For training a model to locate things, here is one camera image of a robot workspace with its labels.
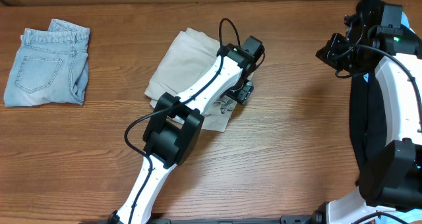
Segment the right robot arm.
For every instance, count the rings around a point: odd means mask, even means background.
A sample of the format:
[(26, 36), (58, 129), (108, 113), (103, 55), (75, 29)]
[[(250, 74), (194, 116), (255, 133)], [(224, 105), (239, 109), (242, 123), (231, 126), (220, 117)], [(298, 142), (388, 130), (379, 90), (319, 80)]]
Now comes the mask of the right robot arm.
[(316, 56), (351, 80), (349, 137), (355, 189), (323, 203), (311, 223), (421, 219), (421, 39), (401, 5), (361, 0)]

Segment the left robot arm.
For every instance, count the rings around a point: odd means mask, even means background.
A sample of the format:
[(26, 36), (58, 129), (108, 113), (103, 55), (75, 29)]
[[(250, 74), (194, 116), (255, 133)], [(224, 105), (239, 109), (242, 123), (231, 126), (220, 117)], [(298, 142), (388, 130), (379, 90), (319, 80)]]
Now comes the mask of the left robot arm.
[(248, 77), (265, 58), (263, 43), (249, 36), (243, 45), (221, 45), (215, 63), (192, 86), (175, 96), (164, 93), (153, 113), (132, 122), (124, 133), (148, 121), (140, 150), (142, 167), (125, 203), (107, 219), (110, 224), (147, 223), (152, 207), (169, 174), (181, 165), (194, 149), (204, 112), (224, 96), (246, 104), (253, 91)]

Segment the beige cotton shorts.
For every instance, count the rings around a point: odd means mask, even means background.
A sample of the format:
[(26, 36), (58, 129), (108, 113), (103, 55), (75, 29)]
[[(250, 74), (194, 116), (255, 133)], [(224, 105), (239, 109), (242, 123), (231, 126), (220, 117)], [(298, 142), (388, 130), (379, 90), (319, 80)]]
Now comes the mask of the beige cotton shorts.
[[(205, 33), (187, 28), (181, 31), (170, 45), (164, 58), (151, 77), (145, 95), (151, 99), (155, 107), (164, 93), (177, 96), (186, 91), (188, 95), (196, 93), (200, 86), (193, 88), (205, 74), (208, 82), (220, 66), (217, 52), (219, 41), (208, 37)], [(204, 115), (203, 129), (224, 132), (237, 102), (228, 96), (217, 96), (212, 103), (208, 102)]]

